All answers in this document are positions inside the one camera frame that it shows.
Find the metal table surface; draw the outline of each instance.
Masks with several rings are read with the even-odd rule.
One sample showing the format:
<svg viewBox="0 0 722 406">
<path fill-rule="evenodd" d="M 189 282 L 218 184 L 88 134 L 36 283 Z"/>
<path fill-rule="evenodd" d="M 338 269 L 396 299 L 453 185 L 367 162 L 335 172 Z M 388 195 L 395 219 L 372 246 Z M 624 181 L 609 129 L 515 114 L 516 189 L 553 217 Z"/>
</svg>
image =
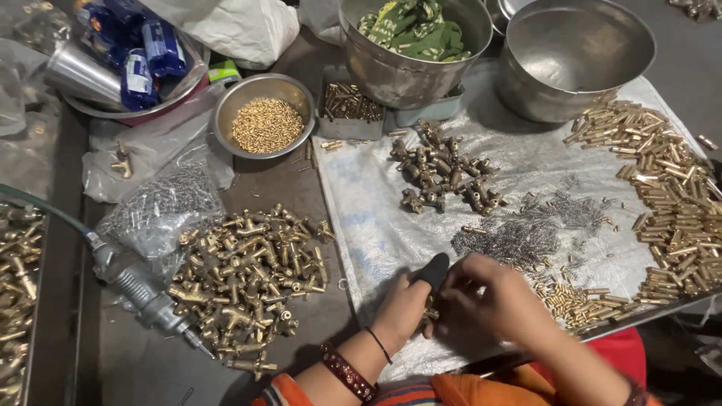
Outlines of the metal table surface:
<svg viewBox="0 0 722 406">
<path fill-rule="evenodd" d="M 722 43 L 710 39 L 719 38 L 722 23 L 695 24 L 662 0 L 618 2 L 640 15 L 657 37 L 658 58 L 646 77 L 693 134 L 705 134 L 721 143 L 722 136 L 713 130 L 717 121 L 714 115 L 722 111 L 722 98 L 718 95 L 722 90 L 722 77 L 716 75 L 722 69 Z M 495 40 L 490 54 L 500 44 Z M 341 60 L 338 48 L 321 42 L 309 30 L 303 29 L 272 72 L 295 77 L 315 92 L 322 66 Z M 79 193 L 80 190 L 78 165 L 83 145 L 87 143 L 87 121 L 77 113 L 65 111 L 63 123 L 64 131 L 59 140 L 63 153 L 58 155 L 60 169 L 55 185 L 56 191 L 62 188 L 66 193 L 62 196 L 54 194 L 53 201 L 64 200 L 63 206 L 68 211 L 82 212 L 88 223 L 95 224 L 104 208 L 89 199 L 81 201 L 77 195 L 68 197 L 68 192 Z M 299 149 L 287 157 L 263 162 L 237 160 L 238 184 L 222 195 L 229 211 L 268 210 L 274 203 L 283 202 L 292 203 L 297 213 L 326 217 L 327 209 L 316 173 L 311 170 L 298 173 L 296 169 L 302 168 L 304 162 L 290 165 L 302 153 L 303 149 Z M 710 156 L 722 157 L 722 152 Z M 36 350 L 37 356 L 31 360 L 37 367 L 30 382 L 28 404 L 57 404 L 57 395 L 61 393 L 57 378 L 68 368 L 74 375 L 69 380 L 71 387 L 65 398 L 67 404 L 73 405 L 178 405 L 190 389 L 193 391 L 184 403 L 186 406 L 245 405 L 259 393 L 262 386 L 252 382 L 249 374 L 226 369 L 220 362 L 190 350 L 181 339 L 166 340 L 157 332 L 144 330 L 132 314 L 111 306 L 112 297 L 97 283 L 87 250 L 83 254 L 67 255 L 76 252 L 73 250 L 77 250 L 82 242 L 79 238 L 73 239 L 72 232 L 62 225 L 54 227 L 58 230 L 51 228 L 48 233 L 44 264 L 58 261 L 67 280 L 77 282 L 78 294 L 61 297 L 62 308 L 53 308 L 52 302 L 44 303 L 44 299 L 38 304 L 38 319 L 60 314 L 73 320 L 73 325 L 69 334 L 67 329 L 48 325 L 48 336 L 43 340 L 46 347 Z M 342 276 L 335 248 L 324 246 L 323 255 L 331 258 L 331 277 L 334 282 L 338 281 Z M 73 263 L 82 264 L 79 273 L 72 269 Z M 57 275 L 46 284 L 46 275 L 51 276 L 44 272 L 43 285 L 61 284 Z M 295 314 L 301 319 L 297 335 L 292 339 L 278 339 L 269 348 L 270 361 L 278 363 L 279 369 L 297 373 L 317 359 L 318 343 L 324 340 L 341 342 L 358 330 L 347 295 L 336 289 L 335 283 L 330 286 L 325 294 L 295 305 Z M 72 310 L 74 301 L 79 307 L 77 314 Z M 683 301 L 656 309 L 630 318 L 622 326 L 678 311 L 693 302 Z M 611 330 L 611 327 L 596 329 L 593 334 Z M 49 340 L 56 335 L 60 335 L 56 341 Z M 73 348 L 74 359 L 69 355 L 58 356 L 58 351 Z M 489 356 L 500 352 L 493 347 L 484 351 Z M 499 365 L 514 362 L 518 360 L 505 358 Z"/>
</svg>

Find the red fabric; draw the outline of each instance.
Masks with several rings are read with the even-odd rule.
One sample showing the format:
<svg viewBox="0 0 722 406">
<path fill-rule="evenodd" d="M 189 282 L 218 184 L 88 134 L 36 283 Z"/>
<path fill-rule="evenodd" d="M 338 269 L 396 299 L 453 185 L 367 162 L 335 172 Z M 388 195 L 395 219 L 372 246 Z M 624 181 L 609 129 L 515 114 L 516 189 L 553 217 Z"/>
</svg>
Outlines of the red fabric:
<svg viewBox="0 0 722 406">
<path fill-rule="evenodd" d="M 585 344 L 595 350 L 618 371 L 634 379 L 642 389 L 647 389 L 647 363 L 644 345 L 642 344 L 642 337 L 640 337 L 636 328 L 630 327 Z M 549 370 L 537 362 L 531 363 L 531 367 L 554 386 L 552 374 Z"/>
</svg>

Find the woman's hand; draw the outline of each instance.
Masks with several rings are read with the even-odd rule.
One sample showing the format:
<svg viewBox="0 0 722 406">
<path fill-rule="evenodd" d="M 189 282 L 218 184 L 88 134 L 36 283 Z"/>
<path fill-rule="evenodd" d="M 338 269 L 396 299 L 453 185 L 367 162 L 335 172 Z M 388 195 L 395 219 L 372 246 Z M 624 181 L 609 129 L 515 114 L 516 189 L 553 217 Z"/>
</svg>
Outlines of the woman's hand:
<svg viewBox="0 0 722 406">
<path fill-rule="evenodd" d="M 486 290 L 480 295 L 481 287 Z M 456 262 L 440 294 L 461 305 L 497 338 L 527 350 L 563 334 L 518 272 L 481 254 L 470 254 Z"/>
<path fill-rule="evenodd" d="M 371 331 L 389 356 L 400 351 L 419 326 L 424 315 L 431 285 L 423 280 L 409 283 L 409 275 L 400 276 L 381 304 Z"/>
</svg>

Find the woman's left hand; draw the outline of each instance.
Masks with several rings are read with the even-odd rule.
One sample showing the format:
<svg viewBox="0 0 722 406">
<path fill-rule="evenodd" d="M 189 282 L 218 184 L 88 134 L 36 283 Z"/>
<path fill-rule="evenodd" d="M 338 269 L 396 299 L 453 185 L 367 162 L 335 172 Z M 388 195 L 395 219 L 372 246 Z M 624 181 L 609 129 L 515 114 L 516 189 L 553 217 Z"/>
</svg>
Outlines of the woman's left hand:
<svg viewBox="0 0 722 406">
<path fill-rule="evenodd" d="M 423 280 L 409 283 L 409 274 L 400 276 L 393 284 L 371 330 L 390 356 L 400 351 L 419 326 L 431 285 Z"/>
</svg>

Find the woman's right hand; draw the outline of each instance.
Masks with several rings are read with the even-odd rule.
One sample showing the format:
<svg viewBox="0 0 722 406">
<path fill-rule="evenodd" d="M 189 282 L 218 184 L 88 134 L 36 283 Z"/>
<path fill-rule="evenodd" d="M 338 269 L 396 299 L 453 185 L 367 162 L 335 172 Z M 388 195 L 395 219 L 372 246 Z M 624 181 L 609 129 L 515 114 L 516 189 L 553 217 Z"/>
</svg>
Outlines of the woman's right hand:
<svg viewBox="0 0 722 406">
<path fill-rule="evenodd" d="M 486 287 L 483 294 L 478 293 L 481 287 Z M 469 254 L 456 262 L 440 294 L 460 305 L 498 339 L 532 352 L 564 334 L 521 274 L 481 254 Z"/>
</svg>

